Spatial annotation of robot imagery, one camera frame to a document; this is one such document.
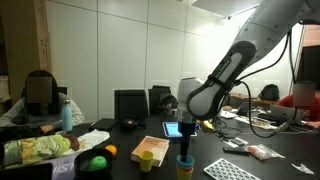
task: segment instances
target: water bottle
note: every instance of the water bottle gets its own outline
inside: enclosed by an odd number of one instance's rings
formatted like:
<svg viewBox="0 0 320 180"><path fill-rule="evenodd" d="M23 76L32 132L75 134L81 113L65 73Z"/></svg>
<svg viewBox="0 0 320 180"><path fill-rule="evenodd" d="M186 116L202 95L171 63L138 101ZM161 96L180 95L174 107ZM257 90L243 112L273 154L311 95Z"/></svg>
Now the water bottle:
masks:
<svg viewBox="0 0 320 180"><path fill-rule="evenodd" d="M70 100L63 101L62 107L62 131L70 132L72 131L72 112L70 106Z"/></svg>

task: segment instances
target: chair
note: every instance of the chair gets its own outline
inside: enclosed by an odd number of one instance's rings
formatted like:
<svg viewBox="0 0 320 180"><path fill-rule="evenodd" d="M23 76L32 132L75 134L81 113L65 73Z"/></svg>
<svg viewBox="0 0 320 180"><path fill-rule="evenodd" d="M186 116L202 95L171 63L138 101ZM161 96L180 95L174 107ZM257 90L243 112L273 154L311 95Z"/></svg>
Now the chair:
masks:
<svg viewBox="0 0 320 180"><path fill-rule="evenodd" d="M62 93L62 94L65 94L65 95L68 94L68 88L67 87L58 87L58 91L59 91L59 93ZM26 87L24 87L21 90L20 98L26 97L26 95L27 95L27 90L26 90Z"/></svg>
<svg viewBox="0 0 320 180"><path fill-rule="evenodd" d="M170 87L155 85L152 89L149 89L150 114L156 115L159 113L159 98L162 93L171 93Z"/></svg>
<svg viewBox="0 0 320 180"><path fill-rule="evenodd" d="M115 119L140 120L148 117L148 105L145 90L115 90Z"/></svg>

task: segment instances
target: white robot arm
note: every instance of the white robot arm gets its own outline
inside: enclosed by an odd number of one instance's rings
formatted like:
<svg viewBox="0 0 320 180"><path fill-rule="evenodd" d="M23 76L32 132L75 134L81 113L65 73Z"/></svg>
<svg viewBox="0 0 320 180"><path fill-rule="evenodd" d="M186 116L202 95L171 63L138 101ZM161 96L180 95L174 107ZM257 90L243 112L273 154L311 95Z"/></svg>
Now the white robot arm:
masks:
<svg viewBox="0 0 320 180"><path fill-rule="evenodd" d="M320 0L264 0L204 83L197 78L181 80L177 113L183 135L182 161L187 156L194 119L215 118L240 73L264 58L297 23L320 24Z"/></svg>

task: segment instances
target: yellow ball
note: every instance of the yellow ball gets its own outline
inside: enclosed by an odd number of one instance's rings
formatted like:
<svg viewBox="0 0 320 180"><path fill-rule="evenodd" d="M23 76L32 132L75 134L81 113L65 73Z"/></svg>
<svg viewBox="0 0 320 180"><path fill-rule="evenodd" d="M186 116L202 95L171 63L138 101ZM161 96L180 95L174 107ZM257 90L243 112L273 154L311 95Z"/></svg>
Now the yellow ball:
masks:
<svg viewBox="0 0 320 180"><path fill-rule="evenodd" d="M105 147L106 150L109 150L113 156L117 154L117 148L114 145L108 145Z"/></svg>

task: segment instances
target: red shirt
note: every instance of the red shirt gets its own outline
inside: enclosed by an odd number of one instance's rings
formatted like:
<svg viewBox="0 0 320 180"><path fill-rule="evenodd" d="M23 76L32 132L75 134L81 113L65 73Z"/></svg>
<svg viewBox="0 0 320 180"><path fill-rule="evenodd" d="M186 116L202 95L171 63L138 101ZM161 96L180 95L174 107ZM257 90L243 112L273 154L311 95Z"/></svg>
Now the red shirt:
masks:
<svg viewBox="0 0 320 180"><path fill-rule="evenodd" d="M294 108L293 95L281 99L276 105L288 108ZM302 120L304 121L319 121L320 118L320 98L315 97L314 106L297 106L302 111Z"/></svg>

